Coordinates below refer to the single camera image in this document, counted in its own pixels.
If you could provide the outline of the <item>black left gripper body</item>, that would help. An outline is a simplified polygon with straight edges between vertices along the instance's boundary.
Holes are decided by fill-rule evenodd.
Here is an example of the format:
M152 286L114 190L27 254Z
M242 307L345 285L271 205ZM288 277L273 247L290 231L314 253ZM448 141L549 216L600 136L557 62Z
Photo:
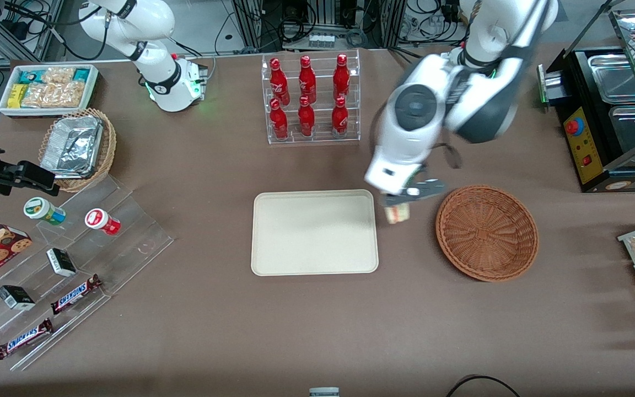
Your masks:
M444 191L446 191L446 184L440 179L416 181L402 186L396 193L386 192L381 194L381 205L383 207L393 207L423 201L443 194Z

